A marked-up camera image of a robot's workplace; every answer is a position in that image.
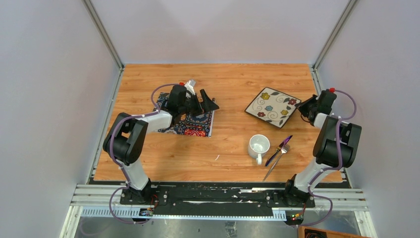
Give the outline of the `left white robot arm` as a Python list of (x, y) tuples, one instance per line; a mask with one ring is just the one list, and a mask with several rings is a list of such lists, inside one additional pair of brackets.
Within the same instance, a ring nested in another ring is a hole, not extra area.
[(146, 135), (177, 124), (183, 115), (200, 116), (219, 109), (204, 89), (198, 97), (189, 84), (171, 87), (168, 98), (156, 104), (155, 111), (143, 115), (120, 113), (103, 143), (103, 150), (125, 176), (125, 190), (140, 205), (148, 204), (152, 198), (151, 180), (140, 161)]

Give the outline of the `colourful patterned placemat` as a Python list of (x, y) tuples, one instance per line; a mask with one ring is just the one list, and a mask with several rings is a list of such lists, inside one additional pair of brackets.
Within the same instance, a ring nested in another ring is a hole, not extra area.
[(211, 137), (214, 111), (198, 116), (185, 114), (172, 127), (156, 130), (160, 133)]

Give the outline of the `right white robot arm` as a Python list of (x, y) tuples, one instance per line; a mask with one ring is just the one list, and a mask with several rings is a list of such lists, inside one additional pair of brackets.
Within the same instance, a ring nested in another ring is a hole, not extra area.
[(283, 200), (289, 207), (306, 203), (313, 197), (318, 183), (333, 171), (350, 167), (356, 158), (362, 127), (348, 122), (355, 112), (348, 117), (331, 113), (339, 92), (329, 88), (296, 105), (301, 116), (320, 128), (320, 132), (313, 148), (313, 160), (286, 183)]

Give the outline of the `square floral plate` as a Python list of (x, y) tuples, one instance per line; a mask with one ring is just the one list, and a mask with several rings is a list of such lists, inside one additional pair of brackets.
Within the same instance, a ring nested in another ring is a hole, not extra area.
[(277, 128), (283, 128), (296, 110), (296, 105), (301, 102), (299, 98), (265, 87), (249, 103), (245, 112)]

